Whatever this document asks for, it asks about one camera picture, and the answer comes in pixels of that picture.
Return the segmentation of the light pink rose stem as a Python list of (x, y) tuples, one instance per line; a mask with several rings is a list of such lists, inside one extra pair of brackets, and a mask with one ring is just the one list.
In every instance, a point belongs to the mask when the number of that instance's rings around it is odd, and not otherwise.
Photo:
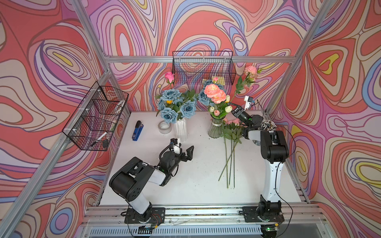
[(230, 127), (231, 122), (225, 118), (223, 119), (223, 133), (222, 137), (224, 138), (224, 146), (225, 146), (225, 156), (226, 162), (223, 171), (226, 173), (226, 187), (230, 187), (231, 183), (231, 170), (232, 170), (232, 153), (233, 153), (233, 145), (234, 141), (232, 140), (232, 132)]

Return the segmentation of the white ribbed ceramic vase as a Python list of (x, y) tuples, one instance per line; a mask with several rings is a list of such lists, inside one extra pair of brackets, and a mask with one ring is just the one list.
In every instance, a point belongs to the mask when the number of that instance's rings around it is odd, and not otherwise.
[(188, 138), (188, 131), (187, 131), (187, 120), (185, 118), (178, 120), (174, 124), (175, 134), (176, 138), (181, 142), (186, 142)]

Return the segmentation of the pink rose spray with bud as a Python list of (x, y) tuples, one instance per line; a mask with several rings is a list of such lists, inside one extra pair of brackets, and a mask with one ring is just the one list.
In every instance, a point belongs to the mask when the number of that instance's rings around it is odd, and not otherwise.
[(259, 74), (262, 73), (262, 71), (262, 68), (257, 68), (253, 65), (246, 66), (244, 68), (244, 77), (240, 76), (238, 79), (235, 92), (230, 102), (232, 102), (236, 95), (240, 94), (245, 87), (251, 87), (256, 82)]

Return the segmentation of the pink peach rose spray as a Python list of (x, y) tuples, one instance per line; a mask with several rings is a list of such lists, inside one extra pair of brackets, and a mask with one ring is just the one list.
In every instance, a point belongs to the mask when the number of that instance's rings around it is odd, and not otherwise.
[(235, 187), (235, 149), (238, 144), (241, 144), (243, 125), (239, 119), (222, 121), (222, 133), (224, 152), (225, 152), (225, 164), (220, 174), (219, 180), (225, 176), (226, 186), (229, 188), (231, 183)]

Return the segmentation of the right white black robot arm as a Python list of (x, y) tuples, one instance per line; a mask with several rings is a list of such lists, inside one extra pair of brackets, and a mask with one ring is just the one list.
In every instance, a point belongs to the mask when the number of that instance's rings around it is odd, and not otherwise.
[(282, 167), (289, 157), (289, 147), (284, 133), (276, 130), (271, 120), (265, 120), (260, 115), (249, 115), (245, 109), (237, 104), (232, 114), (239, 119), (243, 126), (240, 136), (247, 140), (258, 141), (261, 147), (261, 156), (265, 160), (264, 190), (255, 211), (244, 208), (246, 220), (261, 222), (283, 222), (281, 205), (284, 201), (280, 196), (280, 178)]

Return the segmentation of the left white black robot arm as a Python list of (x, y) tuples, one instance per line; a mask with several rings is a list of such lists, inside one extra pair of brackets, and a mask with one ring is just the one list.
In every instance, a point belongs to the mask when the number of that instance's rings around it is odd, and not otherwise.
[(193, 159), (194, 146), (185, 152), (182, 144), (176, 139), (159, 154), (159, 163), (152, 166), (138, 157), (133, 157), (110, 179), (109, 187), (128, 203), (128, 209), (122, 212), (125, 224), (154, 224), (161, 225), (165, 221), (165, 208), (154, 208), (152, 203), (142, 193), (148, 183), (165, 186), (175, 177), (180, 162)]

